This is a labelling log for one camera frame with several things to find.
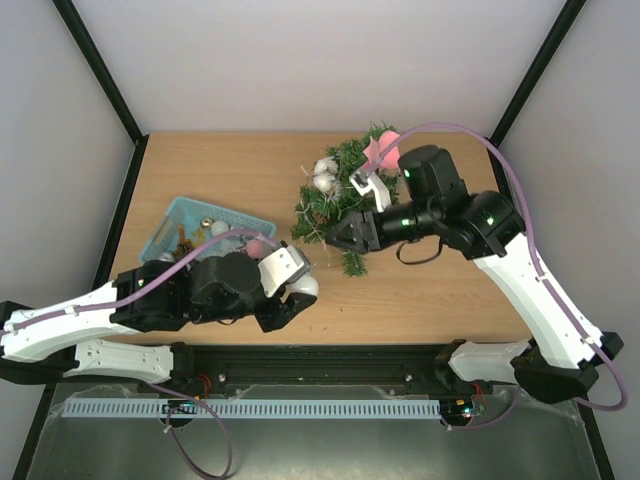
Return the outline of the white glossy ball ornament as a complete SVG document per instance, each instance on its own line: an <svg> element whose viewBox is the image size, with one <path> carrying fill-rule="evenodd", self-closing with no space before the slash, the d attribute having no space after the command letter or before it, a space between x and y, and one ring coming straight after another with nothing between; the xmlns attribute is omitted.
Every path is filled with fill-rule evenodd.
<svg viewBox="0 0 640 480"><path fill-rule="evenodd" d="M291 284L291 291L318 297L319 283L311 274L305 274Z"/></svg>

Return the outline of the small green christmas tree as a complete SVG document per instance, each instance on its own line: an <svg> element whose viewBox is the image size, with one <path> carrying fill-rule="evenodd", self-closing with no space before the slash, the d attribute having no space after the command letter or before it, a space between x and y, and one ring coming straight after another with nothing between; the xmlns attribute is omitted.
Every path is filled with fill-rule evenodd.
<svg viewBox="0 0 640 480"><path fill-rule="evenodd" d="M299 187L299 201L294 207L295 222L290 229L294 242L320 244L324 250L328 250L325 235L333 226L353 212L376 207L373 197L359 195L351 185L349 177L365 163L363 150L369 144L369 137L378 139L386 130L396 132L390 125L372 124L363 136L326 147L323 158L333 156L339 166L338 179L341 188L335 196L326 196L314 186L312 175L318 160L313 162L311 169L305 172L306 180Z"/></svg>

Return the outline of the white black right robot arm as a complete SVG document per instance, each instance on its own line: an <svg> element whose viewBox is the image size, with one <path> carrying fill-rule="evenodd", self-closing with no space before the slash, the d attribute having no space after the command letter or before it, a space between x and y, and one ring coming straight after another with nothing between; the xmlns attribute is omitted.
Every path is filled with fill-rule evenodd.
<svg viewBox="0 0 640 480"><path fill-rule="evenodd" d="M372 192L376 206L339 221L326 242L366 254L435 236L497 285L532 334L515 343L455 342L436 367L438 384L450 392L471 381L517 384L547 404L585 399L597 366L613 360L623 342L587 320L546 270L511 201L496 191L469 193L450 153L435 145L402 155L399 170L409 202L390 204L377 176L356 173L356 190Z"/></svg>

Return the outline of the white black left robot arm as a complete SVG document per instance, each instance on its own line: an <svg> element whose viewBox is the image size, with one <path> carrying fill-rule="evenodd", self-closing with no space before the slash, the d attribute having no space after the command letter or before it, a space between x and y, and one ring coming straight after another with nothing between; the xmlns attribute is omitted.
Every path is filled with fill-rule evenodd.
<svg viewBox="0 0 640 480"><path fill-rule="evenodd" d="M314 305L318 281L306 257L282 247L261 260L245 253L191 265L152 260L72 300L40 309L1 305L1 377L18 385L121 377L151 384L190 376L189 352L112 337L177 332L186 324L256 319L264 333Z"/></svg>

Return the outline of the white cotton boll ornament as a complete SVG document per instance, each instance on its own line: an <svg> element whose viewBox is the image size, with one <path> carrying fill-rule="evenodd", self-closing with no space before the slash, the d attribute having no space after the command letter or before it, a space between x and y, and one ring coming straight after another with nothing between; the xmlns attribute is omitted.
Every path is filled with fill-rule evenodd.
<svg viewBox="0 0 640 480"><path fill-rule="evenodd" d="M339 166L333 156L320 159L314 165L313 184L324 195L335 196L341 188L338 173Z"/></svg>

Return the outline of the pink felt bow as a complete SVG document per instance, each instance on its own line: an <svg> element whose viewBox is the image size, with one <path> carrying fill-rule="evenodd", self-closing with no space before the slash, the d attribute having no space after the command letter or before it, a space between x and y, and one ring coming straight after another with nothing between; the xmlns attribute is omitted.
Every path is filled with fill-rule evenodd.
<svg viewBox="0 0 640 480"><path fill-rule="evenodd" d="M397 169L400 159L399 148L395 145L400 135L394 131L384 131L378 139L369 137L369 144L363 150L365 163L362 170L371 174L377 169Z"/></svg>

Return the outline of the light blue perforated basket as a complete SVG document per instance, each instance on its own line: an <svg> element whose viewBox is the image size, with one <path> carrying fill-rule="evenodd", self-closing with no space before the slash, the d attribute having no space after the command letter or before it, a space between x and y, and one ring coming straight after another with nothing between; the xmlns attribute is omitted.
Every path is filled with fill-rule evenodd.
<svg viewBox="0 0 640 480"><path fill-rule="evenodd" d="M144 263L172 256L178 259L178 248L190 243L200 247L214 235L233 230L250 229L274 238L276 225L235 210L206 202L176 197L139 254Z"/></svg>

